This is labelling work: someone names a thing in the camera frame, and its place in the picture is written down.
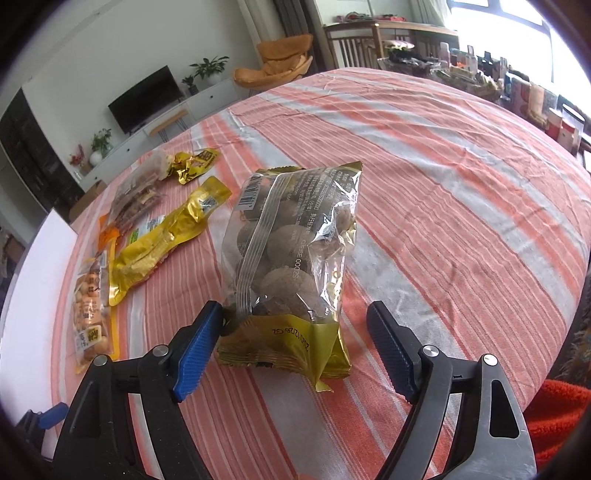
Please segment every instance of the window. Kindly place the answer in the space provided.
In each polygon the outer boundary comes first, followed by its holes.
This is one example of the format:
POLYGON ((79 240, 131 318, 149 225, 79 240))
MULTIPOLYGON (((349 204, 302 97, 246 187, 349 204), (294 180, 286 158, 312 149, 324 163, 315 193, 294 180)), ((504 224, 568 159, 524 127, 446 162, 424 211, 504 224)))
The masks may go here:
POLYGON ((526 0, 447 0, 460 47, 474 46, 591 113, 591 84, 558 34, 526 0))

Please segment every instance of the window frame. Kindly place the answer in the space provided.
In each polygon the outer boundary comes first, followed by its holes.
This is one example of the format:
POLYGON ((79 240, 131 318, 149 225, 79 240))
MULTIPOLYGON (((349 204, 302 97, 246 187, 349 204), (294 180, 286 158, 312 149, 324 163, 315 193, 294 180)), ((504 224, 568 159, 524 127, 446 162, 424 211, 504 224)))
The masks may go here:
POLYGON ((520 23, 526 27, 533 28, 538 32, 543 33, 548 37, 550 40, 550 56, 551 56, 551 72, 550 72, 550 81, 554 83, 554 48, 552 46, 552 33, 550 31, 550 25, 542 18, 542 24, 538 25, 530 20, 526 20, 525 18, 518 17, 517 15, 508 14, 501 8, 501 0, 488 0, 488 7, 483 7, 481 5, 474 5, 474 4, 466 4, 464 2, 456 2, 455 0, 447 0, 447 6, 451 10, 452 8, 464 8, 466 10, 473 10, 477 12, 482 12, 491 15, 497 15, 498 17, 503 17, 508 20, 513 20, 514 22, 520 23))

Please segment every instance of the curtain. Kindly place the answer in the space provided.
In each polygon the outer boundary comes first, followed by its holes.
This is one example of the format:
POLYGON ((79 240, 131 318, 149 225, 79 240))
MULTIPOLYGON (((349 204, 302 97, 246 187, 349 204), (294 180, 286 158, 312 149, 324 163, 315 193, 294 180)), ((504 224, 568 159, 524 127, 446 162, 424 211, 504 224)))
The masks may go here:
POLYGON ((238 0, 252 43, 285 37, 273 0, 238 0))
POLYGON ((452 13, 446 0, 410 0, 413 21, 436 27, 449 27, 452 13))
MULTIPOLYGON (((285 34, 288 37, 302 35, 304 33, 314 34, 312 18, 305 0, 273 0, 273 3, 279 13, 279 19, 281 20, 285 34)), ((314 60, 310 65, 308 74, 325 72, 326 65, 324 64, 324 57, 322 56, 322 50, 320 49, 320 43, 316 35, 314 35, 314 41, 312 42, 311 55, 314 57, 314 60)))

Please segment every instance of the dark cabinet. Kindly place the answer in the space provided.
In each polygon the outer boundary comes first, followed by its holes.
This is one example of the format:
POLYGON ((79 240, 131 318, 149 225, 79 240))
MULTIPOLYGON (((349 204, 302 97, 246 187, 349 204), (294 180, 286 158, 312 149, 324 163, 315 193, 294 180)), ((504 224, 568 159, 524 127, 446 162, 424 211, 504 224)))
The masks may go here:
POLYGON ((55 208, 67 220, 84 192, 45 138, 22 90, 0 119, 0 142, 43 208, 55 208))

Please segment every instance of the white cabinet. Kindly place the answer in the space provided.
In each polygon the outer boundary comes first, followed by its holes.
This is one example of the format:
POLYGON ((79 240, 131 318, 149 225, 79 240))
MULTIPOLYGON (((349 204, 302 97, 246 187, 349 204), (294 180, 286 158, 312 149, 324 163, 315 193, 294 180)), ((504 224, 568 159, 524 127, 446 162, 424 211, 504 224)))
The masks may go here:
POLYGON ((183 117, 185 123, 194 125, 236 103, 238 100, 240 100, 240 97, 234 82, 228 79, 174 105, 155 119, 150 120, 149 123, 123 143, 117 145, 97 167, 93 168, 81 179, 80 187, 86 192, 99 180, 104 181, 106 184, 112 182, 143 154, 158 146, 160 136, 153 135, 150 137, 149 133, 183 108, 189 111, 189 115, 183 117))

